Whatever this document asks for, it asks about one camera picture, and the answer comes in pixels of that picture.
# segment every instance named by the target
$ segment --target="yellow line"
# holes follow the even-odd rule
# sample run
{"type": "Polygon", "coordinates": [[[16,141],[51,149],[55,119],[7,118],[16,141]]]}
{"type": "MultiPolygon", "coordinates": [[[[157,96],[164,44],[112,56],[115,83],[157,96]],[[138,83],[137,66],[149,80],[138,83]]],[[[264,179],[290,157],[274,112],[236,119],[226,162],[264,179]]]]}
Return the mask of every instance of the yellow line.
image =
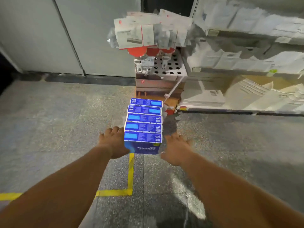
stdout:
{"type": "MultiPolygon", "coordinates": [[[[129,154],[128,188],[123,190],[98,190],[96,197],[131,196],[133,194],[134,153],[129,154]]],[[[22,193],[0,193],[0,201],[12,201],[22,193]]]]}

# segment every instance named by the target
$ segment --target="stack of blue boxes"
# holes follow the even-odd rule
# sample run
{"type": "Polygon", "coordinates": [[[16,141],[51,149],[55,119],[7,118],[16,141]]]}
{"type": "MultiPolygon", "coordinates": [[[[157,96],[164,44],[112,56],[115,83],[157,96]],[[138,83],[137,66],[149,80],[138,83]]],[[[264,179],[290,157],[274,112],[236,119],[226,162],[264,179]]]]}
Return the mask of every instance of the stack of blue boxes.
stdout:
{"type": "Polygon", "coordinates": [[[158,154],[162,143],[163,102],[132,98],[125,122],[125,147],[131,153],[158,154]]]}

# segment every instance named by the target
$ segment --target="floor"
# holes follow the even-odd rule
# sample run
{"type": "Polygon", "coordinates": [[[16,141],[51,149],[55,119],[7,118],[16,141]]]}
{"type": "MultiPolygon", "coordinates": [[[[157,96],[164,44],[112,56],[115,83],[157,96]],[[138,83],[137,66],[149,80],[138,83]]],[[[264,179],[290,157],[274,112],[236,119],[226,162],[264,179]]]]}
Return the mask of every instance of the floor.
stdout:
{"type": "MultiPolygon", "coordinates": [[[[122,126],[132,86],[15,81],[0,96],[0,193],[22,193],[122,126]]],[[[179,113],[197,152],[304,212],[304,117],[179,113]]],[[[127,188],[129,157],[110,161],[100,190],[127,188]]],[[[211,227],[179,167],[135,154],[132,196],[96,197],[81,227],[211,227]]],[[[9,201],[0,201],[0,210],[9,201]]]]}

